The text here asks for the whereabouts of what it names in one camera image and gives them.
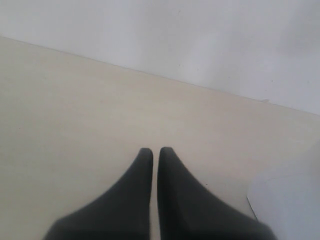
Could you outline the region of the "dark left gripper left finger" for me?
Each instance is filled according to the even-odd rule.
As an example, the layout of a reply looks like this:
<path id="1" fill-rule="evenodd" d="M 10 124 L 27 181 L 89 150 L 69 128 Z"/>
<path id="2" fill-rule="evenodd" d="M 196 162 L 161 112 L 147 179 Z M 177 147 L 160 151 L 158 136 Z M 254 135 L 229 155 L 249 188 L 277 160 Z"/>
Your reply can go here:
<path id="1" fill-rule="evenodd" d="M 141 148 L 131 166 L 104 194 L 58 219 L 46 240 L 148 240 L 153 153 Z"/>

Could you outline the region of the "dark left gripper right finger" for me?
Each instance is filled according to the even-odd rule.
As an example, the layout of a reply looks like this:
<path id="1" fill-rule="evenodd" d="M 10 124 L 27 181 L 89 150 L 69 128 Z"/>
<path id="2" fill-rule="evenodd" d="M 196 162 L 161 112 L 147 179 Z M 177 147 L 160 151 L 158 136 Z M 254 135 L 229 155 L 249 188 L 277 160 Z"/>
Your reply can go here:
<path id="1" fill-rule="evenodd" d="M 274 240 L 271 229 L 210 193 L 173 148 L 162 147 L 157 172 L 163 240 Z"/>

